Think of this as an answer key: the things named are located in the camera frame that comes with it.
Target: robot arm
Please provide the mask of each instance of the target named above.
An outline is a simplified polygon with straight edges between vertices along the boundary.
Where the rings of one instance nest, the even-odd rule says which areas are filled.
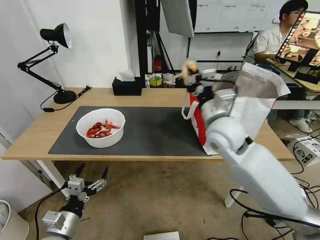
[[[187,90],[198,97],[207,142],[230,166],[232,180],[243,186],[266,212],[319,225],[320,210],[307,205],[297,181],[268,149],[250,139],[239,121],[229,116],[236,92],[233,89],[214,92],[215,81],[211,79],[215,71],[194,71],[194,65],[187,62],[183,66],[183,72],[185,69],[189,72],[185,78]],[[307,238],[313,234],[320,237],[318,228],[285,223],[297,232],[296,239],[298,234],[304,237],[299,239],[313,239]]]
[[[47,233],[51,236],[43,240],[69,240],[72,239],[77,224],[82,217],[84,204],[107,185],[108,167],[104,170],[101,178],[96,182],[86,182],[80,178],[85,164],[82,164],[76,173],[69,176],[68,191],[70,198],[68,203],[59,212],[48,211],[42,221],[48,225]]]

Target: white shirt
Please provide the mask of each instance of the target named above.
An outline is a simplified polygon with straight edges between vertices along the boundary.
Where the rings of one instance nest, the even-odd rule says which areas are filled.
[[[260,32],[253,48],[250,51],[252,55],[264,52],[264,54],[277,54],[286,37],[282,36],[280,25]]]

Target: black desk lamp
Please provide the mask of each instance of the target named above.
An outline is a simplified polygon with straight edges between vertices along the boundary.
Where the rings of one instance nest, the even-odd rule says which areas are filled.
[[[58,25],[54,30],[41,29],[40,36],[44,40],[47,40],[48,43],[50,44],[50,46],[47,49],[43,50],[42,52],[29,58],[28,60],[21,62],[21,63],[18,63],[18,68],[20,70],[28,73],[29,75],[35,77],[36,79],[40,80],[41,82],[47,84],[48,86],[52,87],[53,89],[55,89],[57,91],[57,94],[53,97],[53,100],[55,103],[64,104],[64,103],[73,102],[77,98],[77,95],[75,92],[66,91],[61,88],[61,85],[58,85],[54,82],[51,82],[51,81],[39,76],[38,74],[36,74],[30,70],[33,66],[41,63],[42,61],[44,61],[44,60],[48,59],[49,57],[58,53],[59,46],[54,43],[55,41],[57,41],[58,43],[60,43],[62,46],[66,47],[66,48],[71,48],[72,41],[71,41],[71,35],[70,35],[69,28],[68,28],[67,24],[62,23],[62,24]],[[53,53],[51,53],[50,55],[48,55],[42,59],[33,60],[36,57],[42,55],[43,53],[45,53],[49,50],[51,50]]]

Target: floor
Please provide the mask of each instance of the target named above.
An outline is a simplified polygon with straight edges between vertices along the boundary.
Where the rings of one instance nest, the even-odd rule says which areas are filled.
[[[299,131],[283,119],[270,122],[283,138]],[[80,162],[56,162],[67,179]],[[108,185],[85,204],[75,240],[142,240],[145,234],[179,231],[181,240],[204,240],[209,237],[245,239],[240,219],[244,209],[234,204],[225,208],[224,199],[231,188],[228,166],[221,162],[87,162],[82,177],[95,181],[109,166]],[[295,162],[284,163],[291,172],[298,171]],[[319,185],[320,165],[309,167],[300,175],[311,185]],[[256,202],[242,194],[239,200],[259,209]],[[59,211],[66,204],[62,194],[44,202],[39,211]],[[20,215],[30,223],[27,240],[35,239],[34,212],[36,203]],[[40,223],[40,239],[47,236]],[[278,232],[261,219],[244,219],[244,231],[250,240],[270,240]]]

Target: man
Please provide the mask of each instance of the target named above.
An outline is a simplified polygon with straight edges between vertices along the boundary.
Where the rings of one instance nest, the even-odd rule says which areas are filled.
[[[270,67],[267,59],[276,60],[275,56],[287,37],[290,29],[297,21],[300,13],[307,10],[308,2],[306,0],[290,0],[286,2],[280,10],[280,23],[276,26],[259,33],[254,45],[253,54],[257,63],[261,67]],[[306,91],[303,88],[291,89],[288,100],[305,100]],[[271,111],[270,115],[275,115],[275,111]],[[312,130],[304,119],[304,110],[291,111],[289,122],[296,126],[304,133],[310,133]]]

